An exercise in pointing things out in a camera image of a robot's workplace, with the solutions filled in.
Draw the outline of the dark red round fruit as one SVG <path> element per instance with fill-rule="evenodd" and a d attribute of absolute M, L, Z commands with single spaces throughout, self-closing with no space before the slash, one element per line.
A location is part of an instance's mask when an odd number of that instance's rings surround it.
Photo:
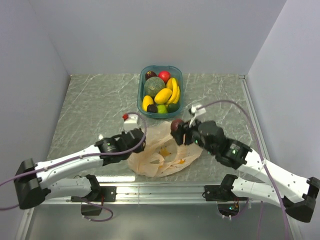
<path fill-rule="evenodd" d="M 179 126 L 183 125 L 183 124 L 184 124 L 184 121 L 180 118 L 177 118 L 171 122 L 170 130 L 172 132 L 176 132 L 178 130 Z"/>

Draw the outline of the translucent orange plastic bag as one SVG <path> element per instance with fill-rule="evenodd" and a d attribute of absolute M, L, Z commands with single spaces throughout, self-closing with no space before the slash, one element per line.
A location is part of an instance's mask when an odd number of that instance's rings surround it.
<path fill-rule="evenodd" d="M 182 171 L 202 152 L 202 148 L 194 143 L 177 145 L 171 136 L 171 123 L 164 121 L 147 130 L 144 151 L 133 153 L 127 163 L 138 175 L 162 178 Z"/>

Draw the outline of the dark brown small fruit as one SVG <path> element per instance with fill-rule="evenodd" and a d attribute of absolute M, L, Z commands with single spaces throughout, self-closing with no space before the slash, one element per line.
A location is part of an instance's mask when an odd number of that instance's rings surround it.
<path fill-rule="evenodd" d="M 149 104 L 147 106 L 147 112 L 156 114 L 158 112 L 158 107 L 155 104 Z"/>

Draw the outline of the dark green avocado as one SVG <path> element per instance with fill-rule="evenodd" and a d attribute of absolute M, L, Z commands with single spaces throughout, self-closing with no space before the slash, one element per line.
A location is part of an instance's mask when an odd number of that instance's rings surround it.
<path fill-rule="evenodd" d="M 178 111 L 180 108 L 180 105 L 178 103 L 169 103 L 166 107 L 168 113 L 174 113 Z"/>

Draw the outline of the yellow banana bunch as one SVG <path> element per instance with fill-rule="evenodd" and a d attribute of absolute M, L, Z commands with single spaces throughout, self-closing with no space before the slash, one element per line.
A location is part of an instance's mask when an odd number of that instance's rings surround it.
<path fill-rule="evenodd" d="M 175 100 L 178 97 L 180 87 L 179 87 L 178 81 L 174 77 L 171 77 L 168 80 L 168 82 L 166 83 L 166 87 L 172 91 L 170 98 L 166 102 L 166 104 L 168 105 L 168 104 L 172 104 L 175 102 Z"/>

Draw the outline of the green netted melon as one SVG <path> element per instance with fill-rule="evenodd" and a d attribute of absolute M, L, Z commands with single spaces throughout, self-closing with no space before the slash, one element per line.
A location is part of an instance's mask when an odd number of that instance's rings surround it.
<path fill-rule="evenodd" d="M 144 84 L 145 94 L 154 98 L 159 91 L 166 87 L 165 82 L 157 76 L 150 77 Z"/>

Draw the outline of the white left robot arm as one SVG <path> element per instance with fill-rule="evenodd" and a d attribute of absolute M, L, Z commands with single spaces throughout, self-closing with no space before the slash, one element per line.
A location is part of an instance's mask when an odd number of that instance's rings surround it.
<path fill-rule="evenodd" d="M 127 160 L 132 153 L 145 148 L 146 135 L 140 128 L 105 137 L 89 147 L 58 159 L 35 163 L 24 160 L 14 179 L 18 206 L 22 210 L 34 208 L 45 200 L 60 197 L 80 197 L 97 200 L 101 187 L 93 175 L 79 180 L 69 177 L 81 171 L 104 167 Z"/>

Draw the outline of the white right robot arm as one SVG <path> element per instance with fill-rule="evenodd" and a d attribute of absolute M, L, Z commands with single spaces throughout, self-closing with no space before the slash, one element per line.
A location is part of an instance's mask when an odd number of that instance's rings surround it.
<path fill-rule="evenodd" d="M 320 191 L 318 178 L 298 176 L 262 158 L 248 145 L 225 136 L 213 120 L 176 119 L 170 130 L 179 146 L 195 144 L 214 156 L 218 163 L 259 180 L 253 182 L 226 174 L 220 185 L 205 185 L 203 197 L 207 201 L 260 200 L 282 207 L 297 221 L 311 221 Z"/>

